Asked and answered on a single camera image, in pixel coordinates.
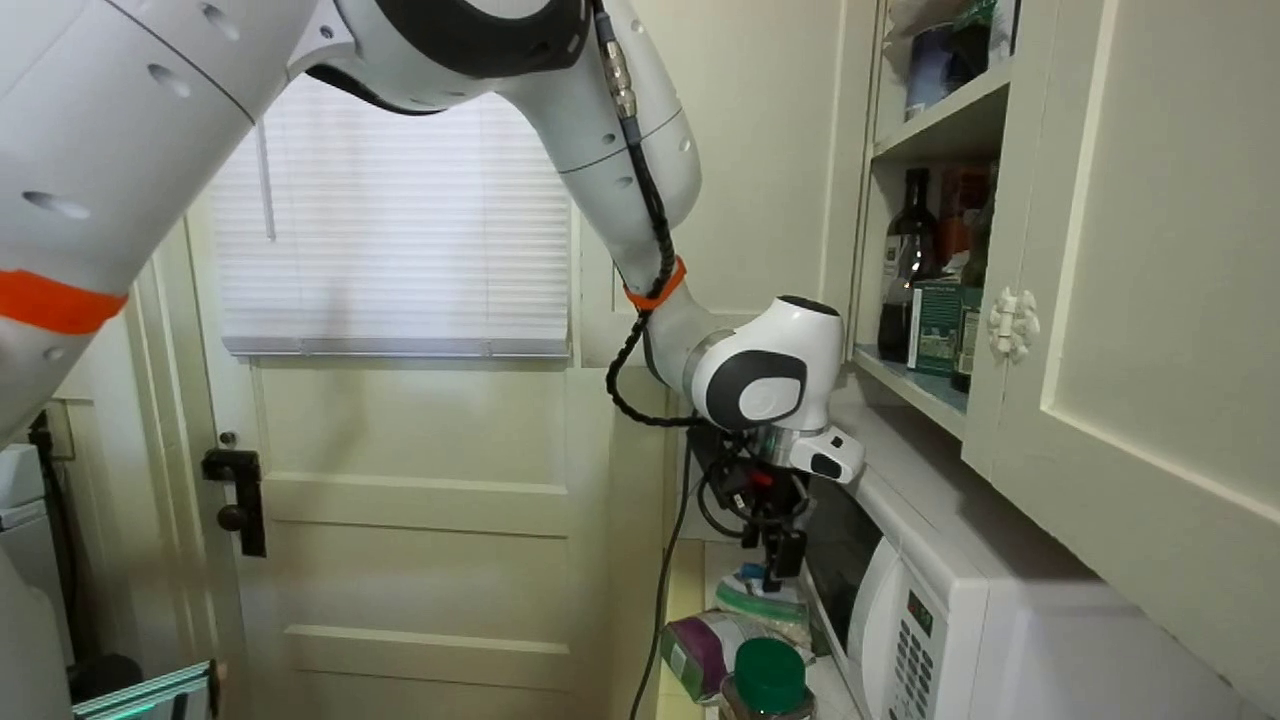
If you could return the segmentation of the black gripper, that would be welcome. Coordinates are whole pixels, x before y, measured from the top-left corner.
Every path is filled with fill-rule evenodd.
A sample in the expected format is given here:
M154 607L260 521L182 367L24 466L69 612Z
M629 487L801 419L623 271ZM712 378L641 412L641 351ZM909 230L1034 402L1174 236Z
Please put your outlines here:
M762 543L768 590L792 579L809 551L801 532L809 518L805 481L706 423L690 429L690 455L701 469L701 518L739 550Z

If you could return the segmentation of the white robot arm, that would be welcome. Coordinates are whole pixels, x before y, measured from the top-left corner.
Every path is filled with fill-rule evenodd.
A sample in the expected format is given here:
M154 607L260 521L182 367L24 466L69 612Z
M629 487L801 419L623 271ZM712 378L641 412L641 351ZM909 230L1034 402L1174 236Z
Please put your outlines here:
M604 242L630 345L688 415L759 466L848 484L833 309L720 328L671 230L701 193L676 88L630 0L0 0L0 429L24 429L128 303L154 243L293 81L436 124L510 109Z

